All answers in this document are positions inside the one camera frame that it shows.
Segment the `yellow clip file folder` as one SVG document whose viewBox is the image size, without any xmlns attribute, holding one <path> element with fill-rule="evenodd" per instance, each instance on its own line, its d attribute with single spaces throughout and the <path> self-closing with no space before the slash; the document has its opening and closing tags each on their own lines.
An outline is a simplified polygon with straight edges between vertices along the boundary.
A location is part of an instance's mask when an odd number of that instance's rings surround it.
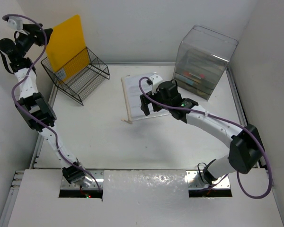
<svg viewBox="0 0 284 227">
<path fill-rule="evenodd" d="M 79 15 L 53 27 L 46 53 L 54 75 L 63 82 L 67 82 L 89 65 L 89 54 Z"/>
</svg>

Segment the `blue translucent highlighter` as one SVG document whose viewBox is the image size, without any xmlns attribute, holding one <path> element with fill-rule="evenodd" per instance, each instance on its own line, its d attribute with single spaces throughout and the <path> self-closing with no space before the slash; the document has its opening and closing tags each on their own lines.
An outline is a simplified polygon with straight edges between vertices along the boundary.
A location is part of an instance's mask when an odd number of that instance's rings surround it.
<svg viewBox="0 0 284 227">
<path fill-rule="evenodd" d="M 191 80 L 187 80 L 185 83 L 189 84 L 190 86 L 193 86 L 194 82 Z"/>
</svg>

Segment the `orange black highlighter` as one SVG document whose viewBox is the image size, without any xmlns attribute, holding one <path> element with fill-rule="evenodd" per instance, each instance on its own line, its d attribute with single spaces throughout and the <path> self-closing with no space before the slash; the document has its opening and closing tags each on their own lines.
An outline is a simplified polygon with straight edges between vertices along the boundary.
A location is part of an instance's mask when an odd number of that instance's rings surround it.
<svg viewBox="0 0 284 227">
<path fill-rule="evenodd" d="M 191 77 L 192 74 L 189 71 L 183 71 L 183 75 L 186 77 Z"/>
</svg>

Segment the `pink black highlighter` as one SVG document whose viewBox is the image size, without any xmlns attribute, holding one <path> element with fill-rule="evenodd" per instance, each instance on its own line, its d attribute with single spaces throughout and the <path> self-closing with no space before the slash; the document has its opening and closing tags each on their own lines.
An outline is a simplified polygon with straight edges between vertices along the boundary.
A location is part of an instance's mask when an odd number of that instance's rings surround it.
<svg viewBox="0 0 284 227">
<path fill-rule="evenodd" d="M 201 78 L 201 79 L 204 79 L 205 75 L 203 73 L 201 73 L 201 74 L 198 75 L 198 77 Z"/>
</svg>

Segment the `clear plastic drawer cabinet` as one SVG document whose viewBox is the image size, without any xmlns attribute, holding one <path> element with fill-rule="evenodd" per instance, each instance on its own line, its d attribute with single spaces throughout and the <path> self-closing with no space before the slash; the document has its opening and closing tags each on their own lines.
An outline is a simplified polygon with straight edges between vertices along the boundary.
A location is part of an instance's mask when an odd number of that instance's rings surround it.
<svg viewBox="0 0 284 227">
<path fill-rule="evenodd" d="M 228 67 L 239 42 L 222 32 L 195 25 L 181 41 L 176 57 L 173 79 L 179 87 L 208 100 Z M 183 71 L 192 76 L 186 77 Z M 198 78 L 201 83 L 185 83 Z"/>
</svg>

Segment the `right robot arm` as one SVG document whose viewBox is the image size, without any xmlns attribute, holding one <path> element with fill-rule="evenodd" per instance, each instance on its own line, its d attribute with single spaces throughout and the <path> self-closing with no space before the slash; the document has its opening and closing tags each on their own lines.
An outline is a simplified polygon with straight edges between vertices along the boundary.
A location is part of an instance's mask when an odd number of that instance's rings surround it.
<svg viewBox="0 0 284 227">
<path fill-rule="evenodd" d="M 165 109 L 175 119 L 204 130 L 229 149 L 227 155 L 212 160 L 202 170 L 204 183 L 211 184 L 233 172 L 247 174 L 263 156 L 259 149 L 262 141 L 254 125 L 243 127 L 210 114 L 198 102 L 183 98 L 175 80 L 163 81 L 161 77 L 149 77 L 146 83 L 151 86 L 151 91 L 140 96 L 141 110 L 145 115 L 150 114 L 149 104 L 154 112 Z"/>
</svg>

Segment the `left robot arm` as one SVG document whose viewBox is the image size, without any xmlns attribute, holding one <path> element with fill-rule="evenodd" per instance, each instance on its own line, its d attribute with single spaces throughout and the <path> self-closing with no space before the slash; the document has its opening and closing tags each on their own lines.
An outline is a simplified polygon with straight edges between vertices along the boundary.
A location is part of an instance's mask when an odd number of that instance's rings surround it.
<svg viewBox="0 0 284 227">
<path fill-rule="evenodd" d="M 56 115 L 36 85 L 36 70 L 32 61 L 25 57 L 32 45 L 43 46 L 49 40 L 52 29 L 41 30 L 42 24 L 22 24 L 11 20 L 15 29 L 14 40 L 0 40 L 0 54 L 6 70 L 18 80 L 19 99 L 15 106 L 28 126 L 37 131 L 53 149 L 62 166 L 62 175 L 69 184 L 83 186 L 86 173 L 80 161 L 58 138 Z"/>
</svg>

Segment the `white front cover panel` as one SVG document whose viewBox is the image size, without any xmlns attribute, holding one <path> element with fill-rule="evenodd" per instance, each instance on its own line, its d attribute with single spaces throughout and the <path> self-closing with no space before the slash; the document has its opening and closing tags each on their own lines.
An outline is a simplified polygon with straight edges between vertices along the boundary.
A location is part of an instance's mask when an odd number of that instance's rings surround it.
<svg viewBox="0 0 284 227">
<path fill-rule="evenodd" d="M 229 176 L 231 197 L 191 198 L 185 171 L 105 171 L 102 199 L 59 197 L 57 169 L 24 172 L 11 227 L 280 227 L 273 194 L 254 200 Z"/>
</svg>

